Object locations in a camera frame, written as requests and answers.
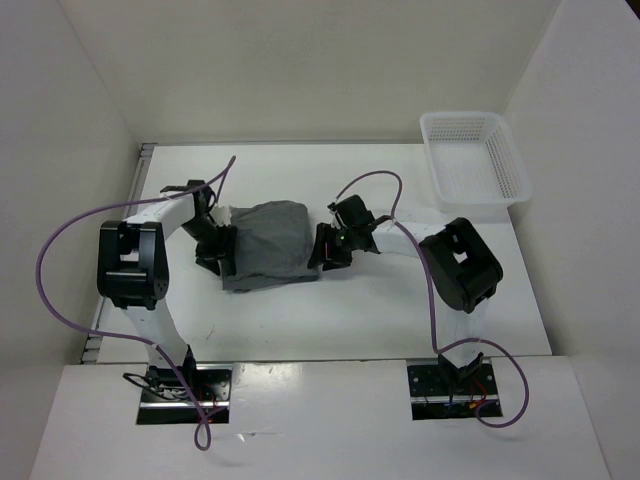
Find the grey shorts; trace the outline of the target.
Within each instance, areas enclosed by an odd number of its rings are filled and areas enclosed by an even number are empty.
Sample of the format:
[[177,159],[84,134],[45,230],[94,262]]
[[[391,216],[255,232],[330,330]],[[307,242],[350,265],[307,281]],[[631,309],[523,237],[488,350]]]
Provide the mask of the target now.
[[236,273],[224,274],[225,291],[248,292],[314,282],[318,270],[308,261],[314,240],[307,207],[289,200],[270,201],[250,208],[230,209],[237,228]]

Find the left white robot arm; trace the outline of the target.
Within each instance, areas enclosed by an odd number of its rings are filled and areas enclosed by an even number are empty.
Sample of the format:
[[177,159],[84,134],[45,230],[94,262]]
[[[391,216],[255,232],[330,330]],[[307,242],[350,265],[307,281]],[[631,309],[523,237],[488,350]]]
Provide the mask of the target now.
[[166,296],[170,273],[166,240],[184,230],[196,243],[195,263],[216,276],[236,272],[238,230],[223,211],[211,214],[217,200],[203,180],[167,186],[161,200],[123,220],[102,224],[99,235],[97,287],[122,310],[145,340],[149,369],[165,389],[185,400],[196,394],[200,376],[188,343],[178,333]]

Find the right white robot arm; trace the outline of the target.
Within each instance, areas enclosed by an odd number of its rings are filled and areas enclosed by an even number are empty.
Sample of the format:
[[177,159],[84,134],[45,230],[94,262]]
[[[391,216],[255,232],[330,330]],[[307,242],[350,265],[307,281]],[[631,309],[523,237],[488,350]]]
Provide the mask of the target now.
[[400,225],[390,215],[378,218],[358,195],[328,206],[330,223],[316,227],[308,262],[324,271],[347,268],[354,251],[399,254],[418,259],[428,267],[429,306],[442,303],[443,331],[452,348],[436,346],[440,385],[460,393],[479,371],[483,353],[478,344],[486,323],[486,309],[503,279],[503,269],[471,222],[459,217],[442,230],[416,223]]

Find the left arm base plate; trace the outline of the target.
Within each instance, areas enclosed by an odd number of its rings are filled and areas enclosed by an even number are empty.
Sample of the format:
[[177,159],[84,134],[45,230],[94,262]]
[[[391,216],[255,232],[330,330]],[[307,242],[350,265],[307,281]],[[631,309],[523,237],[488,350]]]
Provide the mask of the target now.
[[[144,375],[124,373],[123,378],[141,390],[138,425],[197,424],[199,415],[186,389],[169,370],[148,369]],[[191,386],[209,424],[228,424],[232,368],[199,369],[188,372]]]

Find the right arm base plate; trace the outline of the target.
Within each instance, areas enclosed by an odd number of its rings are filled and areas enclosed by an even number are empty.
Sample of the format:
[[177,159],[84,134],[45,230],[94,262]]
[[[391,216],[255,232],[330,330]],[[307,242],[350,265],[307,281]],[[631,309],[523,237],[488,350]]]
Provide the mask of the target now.
[[418,420],[501,419],[498,387],[492,364],[477,362],[473,373],[456,380],[453,371],[435,359],[406,365],[412,418]]

